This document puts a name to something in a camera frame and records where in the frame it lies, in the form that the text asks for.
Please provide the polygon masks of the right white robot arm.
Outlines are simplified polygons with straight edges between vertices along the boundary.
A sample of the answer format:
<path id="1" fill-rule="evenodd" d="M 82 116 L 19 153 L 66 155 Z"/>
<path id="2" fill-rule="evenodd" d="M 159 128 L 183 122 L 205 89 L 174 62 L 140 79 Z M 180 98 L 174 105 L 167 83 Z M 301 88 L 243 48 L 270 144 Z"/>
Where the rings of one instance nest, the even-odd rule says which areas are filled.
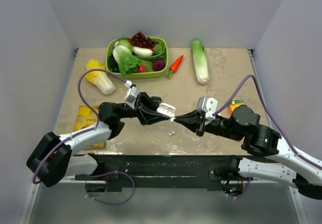
<path id="1" fill-rule="evenodd" d="M 248 154 L 266 159 L 256 162 L 245 157 L 230 156 L 225 166 L 213 170 L 227 181 L 237 178 L 260 178 L 284 183 L 308 198 L 321 199 L 321 171 L 318 160 L 306 164 L 299 153 L 291 150 L 284 137 L 272 128 L 260 124 L 260 116 L 246 105 L 237 107 L 229 118 L 217 115 L 212 120 L 197 110 L 177 116 L 174 122 L 202 137 L 204 133 L 241 141 Z"/>

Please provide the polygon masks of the white earbud charging case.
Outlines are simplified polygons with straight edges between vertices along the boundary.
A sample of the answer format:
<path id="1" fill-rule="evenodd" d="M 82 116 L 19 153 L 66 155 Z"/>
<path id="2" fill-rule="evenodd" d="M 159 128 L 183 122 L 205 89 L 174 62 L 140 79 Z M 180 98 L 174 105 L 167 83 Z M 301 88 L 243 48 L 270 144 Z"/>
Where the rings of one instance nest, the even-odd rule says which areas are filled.
<path id="1" fill-rule="evenodd" d="M 169 118 L 174 118 L 176 115 L 176 108 L 167 103 L 160 103 L 156 111 L 157 113 L 160 113 Z"/>

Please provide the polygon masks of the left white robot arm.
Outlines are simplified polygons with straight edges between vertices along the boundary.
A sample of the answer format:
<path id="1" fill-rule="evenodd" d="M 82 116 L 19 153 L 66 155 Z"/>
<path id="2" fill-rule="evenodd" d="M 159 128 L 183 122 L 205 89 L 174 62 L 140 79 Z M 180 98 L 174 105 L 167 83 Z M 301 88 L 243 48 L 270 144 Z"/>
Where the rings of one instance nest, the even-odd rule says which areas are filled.
<path id="1" fill-rule="evenodd" d="M 65 135 L 45 134 L 33 150 L 26 165 L 33 172 L 33 184 L 46 187 L 57 184 L 66 174 L 72 156 L 87 147 L 119 135 L 123 118 L 137 118 L 141 125 L 169 120 L 158 112 L 161 98 L 141 92 L 132 106 L 127 103 L 104 102 L 98 107 L 98 120 L 93 125 Z"/>

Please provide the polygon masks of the black earbud charging case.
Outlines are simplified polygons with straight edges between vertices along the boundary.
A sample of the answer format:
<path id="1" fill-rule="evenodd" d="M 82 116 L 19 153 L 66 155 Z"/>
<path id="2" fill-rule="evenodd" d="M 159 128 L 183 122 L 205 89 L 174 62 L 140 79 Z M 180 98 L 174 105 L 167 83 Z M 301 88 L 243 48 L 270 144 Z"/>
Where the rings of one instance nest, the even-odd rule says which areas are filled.
<path id="1" fill-rule="evenodd" d="M 156 104 L 160 104 L 162 102 L 161 97 L 151 97 L 151 100 L 155 102 Z"/>

